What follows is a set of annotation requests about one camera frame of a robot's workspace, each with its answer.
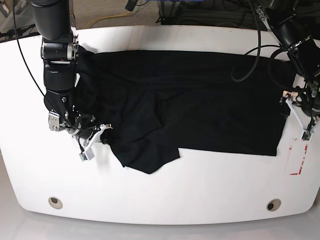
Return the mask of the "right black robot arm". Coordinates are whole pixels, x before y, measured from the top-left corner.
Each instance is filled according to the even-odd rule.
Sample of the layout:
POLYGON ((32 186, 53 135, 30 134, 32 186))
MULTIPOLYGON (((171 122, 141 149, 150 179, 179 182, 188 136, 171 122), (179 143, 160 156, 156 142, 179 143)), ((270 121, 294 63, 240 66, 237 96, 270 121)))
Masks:
POLYGON ((68 133, 87 144, 107 144, 106 131, 111 125, 99 126, 90 103, 98 89, 90 81, 76 87, 78 64, 84 64, 87 51, 79 46, 71 27, 70 3, 67 0, 31 0, 32 17, 42 36, 44 105, 48 110, 49 128, 68 133))

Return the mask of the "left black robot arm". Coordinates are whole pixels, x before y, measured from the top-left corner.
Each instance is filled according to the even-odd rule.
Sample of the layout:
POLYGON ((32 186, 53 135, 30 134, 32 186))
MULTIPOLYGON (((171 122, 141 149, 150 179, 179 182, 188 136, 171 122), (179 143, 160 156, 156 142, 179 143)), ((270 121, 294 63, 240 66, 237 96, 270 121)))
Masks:
POLYGON ((272 81, 287 92, 296 92, 298 105, 310 117, 305 133, 311 133, 320 115, 320 49, 316 45, 307 25, 296 14, 296 0, 249 0, 257 30, 258 44, 256 58, 249 72, 241 78, 232 80, 236 83, 246 80, 255 70, 262 49, 260 22, 273 34, 278 42, 278 49, 271 55, 268 74, 273 79, 272 61, 280 53, 286 52, 293 62, 297 73, 304 79, 304 87, 286 87, 276 79, 272 81))

